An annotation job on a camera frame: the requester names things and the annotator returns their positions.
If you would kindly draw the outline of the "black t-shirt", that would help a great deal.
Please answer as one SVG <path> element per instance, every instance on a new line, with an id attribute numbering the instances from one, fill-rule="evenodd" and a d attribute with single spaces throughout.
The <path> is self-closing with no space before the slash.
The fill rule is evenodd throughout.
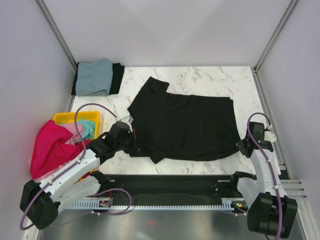
<path id="1" fill-rule="evenodd" d="M 79 68 L 79 62 L 76 64 L 76 72 L 74 75 L 74 79 L 73 79 L 73 83 L 72 83 L 72 89 L 71 89 L 71 96 L 75 96 L 76 95 L 76 84 L 77 84 L 77 80 L 78 80 L 78 68 Z M 112 64 L 112 71 L 113 71 L 113 75 L 112 75 L 112 81 L 111 81 L 111 85 L 110 85 L 110 90 L 108 92 L 108 95 L 117 95 L 120 91 L 121 88 L 121 84 L 123 81 L 123 76 L 124 76 L 124 72 L 125 72 L 125 66 L 121 65 L 120 63 L 113 63 Z"/>
<path id="2" fill-rule="evenodd" d="M 131 157 L 215 161 L 238 152 L 234 102 L 229 97 L 167 92 L 169 83 L 150 77 L 128 112 L 140 148 Z"/>

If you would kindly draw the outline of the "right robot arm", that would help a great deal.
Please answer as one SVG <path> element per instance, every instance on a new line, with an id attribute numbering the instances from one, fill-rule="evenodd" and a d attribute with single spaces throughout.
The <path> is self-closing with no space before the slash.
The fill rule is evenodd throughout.
<path id="1" fill-rule="evenodd" d="M 247 135 L 236 145 L 255 169 L 255 174 L 236 171 L 229 184 L 230 193 L 235 197 L 242 196 L 246 202 L 249 231 L 274 236 L 277 240 L 288 238 L 298 204 L 288 197 L 280 182 L 271 142 L 261 138 L 253 140 Z"/>

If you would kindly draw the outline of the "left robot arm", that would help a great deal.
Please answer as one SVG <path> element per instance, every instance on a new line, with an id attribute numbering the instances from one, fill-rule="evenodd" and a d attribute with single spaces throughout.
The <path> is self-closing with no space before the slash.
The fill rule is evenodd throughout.
<path id="1" fill-rule="evenodd" d="M 110 185 L 98 167 L 119 151 L 137 148 L 131 123 L 117 121 L 60 170 L 40 182 L 29 180 L 23 187 L 19 205 L 23 211 L 20 229 L 28 230 L 24 226 L 28 218 L 32 227 L 43 230 L 73 203 L 85 197 L 106 196 Z"/>

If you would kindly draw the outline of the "teal t-shirt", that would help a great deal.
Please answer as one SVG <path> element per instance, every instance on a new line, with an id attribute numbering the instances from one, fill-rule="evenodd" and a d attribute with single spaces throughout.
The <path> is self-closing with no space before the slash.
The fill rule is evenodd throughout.
<path id="1" fill-rule="evenodd" d="M 79 119 L 77 121 L 78 129 L 81 133 L 81 137 L 84 140 L 93 140 L 95 137 L 96 122 L 86 119 Z"/>

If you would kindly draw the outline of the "yellow plastic bin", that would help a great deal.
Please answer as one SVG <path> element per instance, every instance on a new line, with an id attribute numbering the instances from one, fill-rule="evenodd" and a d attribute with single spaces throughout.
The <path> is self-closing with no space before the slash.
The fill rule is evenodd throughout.
<path id="1" fill-rule="evenodd" d="M 53 172 L 57 172 L 81 154 L 85 146 L 92 140 L 82 138 L 77 121 L 90 120 L 96 122 L 93 138 L 95 139 L 100 127 L 100 113 L 98 111 L 57 113 L 53 120 L 55 141 L 51 149 L 51 168 Z"/>

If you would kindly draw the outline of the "folded light blue t-shirt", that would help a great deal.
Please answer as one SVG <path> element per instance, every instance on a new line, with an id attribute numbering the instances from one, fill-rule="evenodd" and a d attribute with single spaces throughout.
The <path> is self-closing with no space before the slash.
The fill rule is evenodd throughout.
<path id="1" fill-rule="evenodd" d="M 113 62 L 103 58 L 94 62 L 80 62 L 75 84 L 76 96 L 107 96 L 113 78 Z"/>

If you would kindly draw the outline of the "folded black t-shirt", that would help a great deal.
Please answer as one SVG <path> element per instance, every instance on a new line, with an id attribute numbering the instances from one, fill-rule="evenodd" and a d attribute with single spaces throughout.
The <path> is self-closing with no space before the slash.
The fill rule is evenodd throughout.
<path id="1" fill-rule="evenodd" d="M 74 79 L 73 79 L 73 83 L 72 83 L 72 89 L 71 89 L 71 96 L 75 96 L 76 95 L 76 84 L 77 84 L 77 80 L 78 80 L 78 68 L 79 68 L 79 62 L 76 64 L 76 72 L 74 75 Z M 121 84 L 123 81 L 123 76 L 124 76 L 124 72 L 125 72 L 125 66 L 121 65 L 120 63 L 113 63 L 112 64 L 112 71 L 113 71 L 113 75 L 112 75 L 112 81 L 111 81 L 111 85 L 110 85 L 110 90 L 108 92 L 108 95 L 117 95 L 120 91 L 121 88 Z"/>

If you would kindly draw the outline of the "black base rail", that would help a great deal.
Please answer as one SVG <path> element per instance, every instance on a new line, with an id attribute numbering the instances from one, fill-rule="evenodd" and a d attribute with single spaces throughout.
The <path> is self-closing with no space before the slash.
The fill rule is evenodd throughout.
<path id="1" fill-rule="evenodd" d="M 105 174 L 100 191 L 126 190 L 133 200 L 165 203 L 213 203 L 240 199 L 230 175 L 128 175 Z"/>

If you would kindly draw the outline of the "left aluminium frame post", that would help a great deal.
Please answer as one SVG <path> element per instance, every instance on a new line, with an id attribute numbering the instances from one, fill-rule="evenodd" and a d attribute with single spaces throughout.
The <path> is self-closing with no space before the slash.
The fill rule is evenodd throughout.
<path id="1" fill-rule="evenodd" d="M 76 70 L 77 68 L 77 62 L 70 50 L 70 48 L 68 47 L 67 42 L 65 41 L 56 21 L 54 20 L 48 6 L 46 5 L 44 0 L 35 0 L 34 1 L 37 5 L 37 7 L 39 8 L 41 14 L 43 15 L 43 17 L 45 18 L 45 21 L 47 22 L 50 30 L 52 31 L 54 37 L 56 38 L 56 40 L 58 41 L 60 47 L 62 48 L 62 51 L 64 52 L 65 56 L 67 57 L 69 63 L 71 64 L 72 68 L 74 70 Z"/>

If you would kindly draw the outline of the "aluminium frame post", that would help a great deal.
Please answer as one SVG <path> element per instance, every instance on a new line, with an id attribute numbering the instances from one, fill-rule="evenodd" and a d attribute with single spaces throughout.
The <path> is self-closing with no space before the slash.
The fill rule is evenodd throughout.
<path id="1" fill-rule="evenodd" d="M 45 21 L 47 22 L 50 30 L 52 31 L 54 37 L 56 38 L 56 40 L 58 41 L 60 47 L 62 48 L 62 51 L 64 52 L 65 56 L 67 57 L 69 63 L 71 64 L 72 68 L 74 70 L 76 70 L 77 68 L 77 62 L 70 50 L 70 48 L 68 47 L 67 42 L 65 41 L 56 21 L 54 20 L 48 6 L 46 5 L 44 0 L 35 0 L 34 1 L 37 5 L 37 7 L 39 8 L 41 14 L 43 15 L 43 17 L 45 18 Z"/>
<path id="2" fill-rule="evenodd" d="M 271 51 L 273 45 L 276 43 L 277 39 L 279 38 L 280 34 L 282 33 L 283 29 L 285 28 L 287 22 L 289 21 L 291 15 L 293 14 L 295 8 L 297 7 L 300 0 L 290 0 L 285 11 L 283 12 L 279 22 L 277 23 L 271 37 L 269 38 L 266 46 L 264 47 L 257 63 L 252 68 L 254 73 L 258 73 L 259 69 L 262 67 L 263 63 L 265 62 L 269 52 Z"/>

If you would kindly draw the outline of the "right aluminium frame post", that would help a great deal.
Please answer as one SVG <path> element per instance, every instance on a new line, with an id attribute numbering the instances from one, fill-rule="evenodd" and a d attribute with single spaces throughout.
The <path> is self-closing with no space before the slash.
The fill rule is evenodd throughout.
<path id="1" fill-rule="evenodd" d="M 293 14 L 295 8 L 297 7 L 300 0 L 290 0 L 285 11 L 283 12 L 279 22 L 277 23 L 271 37 L 269 38 L 266 46 L 264 47 L 257 63 L 252 68 L 254 73 L 258 73 L 259 69 L 262 67 L 263 63 L 265 62 L 269 52 L 271 51 L 273 45 L 276 43 L 277 39 L 279 38 L 280 34 L 282 33 L 283 29 L 285 28 L 287 22 L 289 21 L 291 15 Z"/>

